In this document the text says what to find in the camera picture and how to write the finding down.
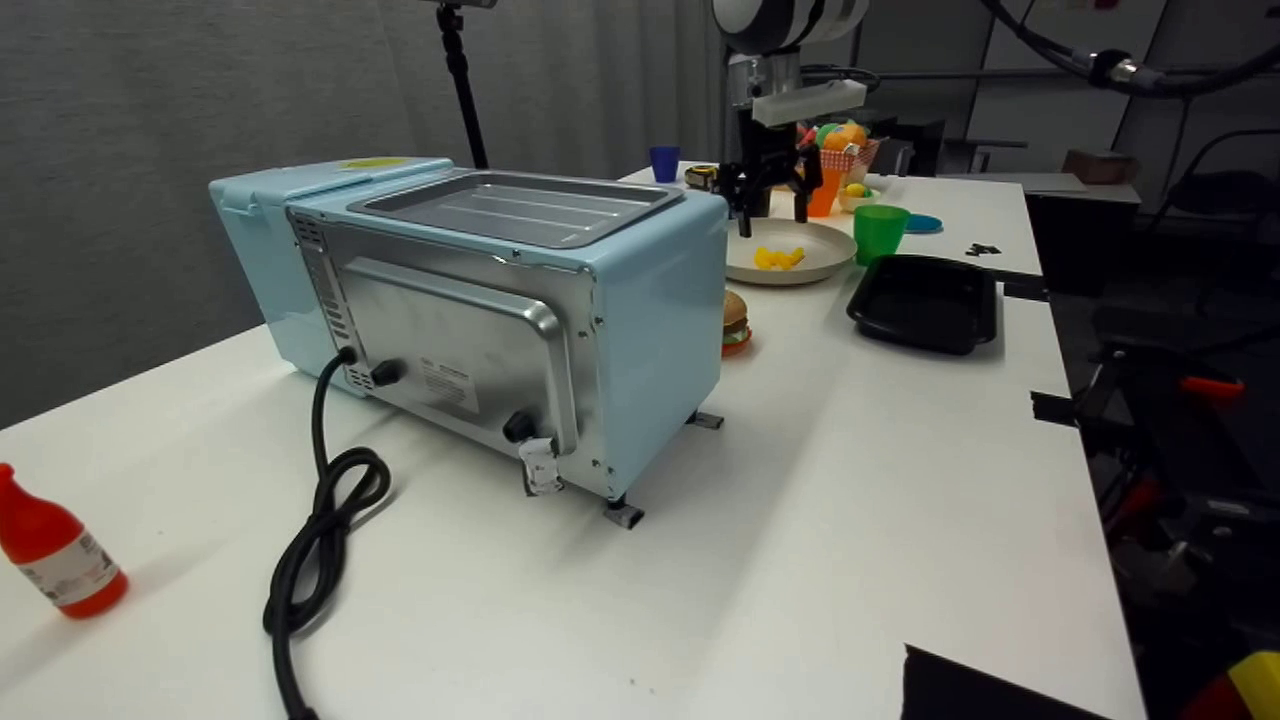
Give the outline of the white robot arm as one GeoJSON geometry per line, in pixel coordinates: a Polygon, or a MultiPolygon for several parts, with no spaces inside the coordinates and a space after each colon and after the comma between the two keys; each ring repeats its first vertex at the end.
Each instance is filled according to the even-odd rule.
{"type": "Polygon", "coordinates": [[[851,76],[807,83],[798,48],[851,37],[862,16],[869,0],[713,0],[715,33],[726,43],[722,99],[737,133],[715,193],[741,237],[766,214],[777,185],[796,193],[791,216],[807,219],[819,150],[802,129],[859,108],[869,88],[851,76]]]}

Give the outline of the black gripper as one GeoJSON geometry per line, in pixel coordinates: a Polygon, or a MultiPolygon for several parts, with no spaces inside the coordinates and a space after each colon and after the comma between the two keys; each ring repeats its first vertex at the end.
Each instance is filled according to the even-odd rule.
{"type": "Polygon", "coordinates": [[[819,176],[819,150],[796,146],[796,129],[764,129],[752,116],[737,121],[741,137],[741,165],[722,165],[715,171],[715,193],[726,203],[726,216],[737,219],[737,232],[747,237],[752,219],[766,214],[766,185],[764,176],[791,176],[791,219],[807,225],[807,200],[823,185],[819,176]]]}

